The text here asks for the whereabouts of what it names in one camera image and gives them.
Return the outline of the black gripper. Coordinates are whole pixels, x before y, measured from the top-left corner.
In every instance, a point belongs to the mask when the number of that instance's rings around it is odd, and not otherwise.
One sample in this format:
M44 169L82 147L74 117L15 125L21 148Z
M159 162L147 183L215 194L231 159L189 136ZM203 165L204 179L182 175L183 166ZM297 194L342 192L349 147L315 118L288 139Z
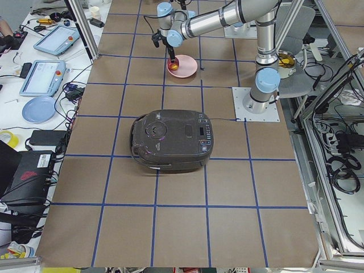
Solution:
M166 36L163 36L161 35L161 41L163 43L163 45L166 47L167 49L167 52L169 54L169 59L170 59L170 62L171 63L174 63L176 58L175 58L175 52L174 52L174 48L173 46L171 46L168 41L167 41L167 37Z

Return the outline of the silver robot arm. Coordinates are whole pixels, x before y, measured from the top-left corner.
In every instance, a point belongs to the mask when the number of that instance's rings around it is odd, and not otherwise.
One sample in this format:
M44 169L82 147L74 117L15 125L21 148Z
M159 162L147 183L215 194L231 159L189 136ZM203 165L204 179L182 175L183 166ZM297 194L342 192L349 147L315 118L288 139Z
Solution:
M152 35L155 47L163 44L174 61L174 49L188 39L238 23L254 22L257 31L255 80L243 99L244 108L253 114L264 113L280 85L276 50L276 14L278 1L230 1L219 9L195 15L186 9L174 9L169 2L157 6L159 28Z

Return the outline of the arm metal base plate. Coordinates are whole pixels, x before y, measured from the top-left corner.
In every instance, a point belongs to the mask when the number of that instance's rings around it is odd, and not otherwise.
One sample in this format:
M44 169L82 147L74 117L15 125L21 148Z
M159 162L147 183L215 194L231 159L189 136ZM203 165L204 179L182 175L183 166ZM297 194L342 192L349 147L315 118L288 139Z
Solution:
M257 27L251 23L245 23L241 26L231 25L224 28L224 35L231 39L256 39Z
M240 122L280 122L278 107L272 94L268 102L256 102L251 88L232 87L235 118Z

